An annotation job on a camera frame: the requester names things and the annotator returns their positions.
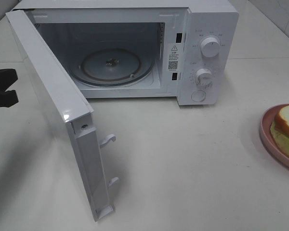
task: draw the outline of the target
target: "warning label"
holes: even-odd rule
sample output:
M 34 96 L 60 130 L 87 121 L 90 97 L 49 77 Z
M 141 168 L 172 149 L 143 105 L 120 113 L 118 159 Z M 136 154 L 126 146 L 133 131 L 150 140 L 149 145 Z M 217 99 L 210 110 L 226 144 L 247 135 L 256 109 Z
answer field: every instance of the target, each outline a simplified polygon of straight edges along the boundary
M 178 71 L 180 58 L 183 53 L 182 44 L 170 43 L 168 46 L 168 70 Z

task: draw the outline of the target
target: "white microwave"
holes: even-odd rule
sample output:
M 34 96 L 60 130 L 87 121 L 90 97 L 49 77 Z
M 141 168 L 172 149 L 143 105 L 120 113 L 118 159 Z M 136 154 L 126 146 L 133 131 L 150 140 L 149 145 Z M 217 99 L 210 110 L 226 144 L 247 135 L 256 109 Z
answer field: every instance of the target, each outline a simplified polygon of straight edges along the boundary
M 238 13 L 227 0 L 22 0 L 7 17 L 98 220 L 114 210 L 100 149 L 115 136 L 98 141 L 86 98 L 215 103 Z

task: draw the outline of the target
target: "timer knob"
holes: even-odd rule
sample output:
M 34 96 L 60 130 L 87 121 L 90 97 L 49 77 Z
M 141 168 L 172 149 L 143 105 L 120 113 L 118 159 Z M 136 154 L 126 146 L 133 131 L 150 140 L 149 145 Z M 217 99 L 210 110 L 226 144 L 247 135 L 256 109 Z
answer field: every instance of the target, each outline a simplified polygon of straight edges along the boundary
M 209 69 L 201 68 L 196 71 L 195 81 L 198 89 L 206 89 L 212 86 L 212 72 Z
M 201 52 L 205 57 L 212 58 L 220 52 L 220 42 L 216 37 L 205 38 L 201 44 Z

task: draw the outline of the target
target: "open microwave door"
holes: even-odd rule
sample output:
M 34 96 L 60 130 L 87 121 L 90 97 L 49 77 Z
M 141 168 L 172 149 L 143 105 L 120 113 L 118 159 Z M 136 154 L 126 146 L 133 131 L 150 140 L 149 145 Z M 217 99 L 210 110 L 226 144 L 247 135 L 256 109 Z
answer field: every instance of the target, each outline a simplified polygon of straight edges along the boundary
M 114 210 L 109 200 L 100 148 L 93 123 L 93 109 L 40 36 L 27 14 L 6 14 L 31 78 L 42 111 L 64 155 L 74 155 L 95 221 Z

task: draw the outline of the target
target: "white countertop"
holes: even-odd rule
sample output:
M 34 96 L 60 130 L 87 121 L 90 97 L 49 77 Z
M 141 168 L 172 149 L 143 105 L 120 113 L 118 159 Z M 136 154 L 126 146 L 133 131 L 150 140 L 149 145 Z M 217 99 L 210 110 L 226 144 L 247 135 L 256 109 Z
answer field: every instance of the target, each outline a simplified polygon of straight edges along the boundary
M 0 68 L 15 68 L 19 103 L 0 108 L 0 231 L 289 231 L 289 169 L 263 147 L 259 122 L 289 103 L 289 39 L 252 4 L 240 20 L 213 106 L 175 98 L 89 100 L 116 212 L 94 222 L 58 153 L 0 21 Z

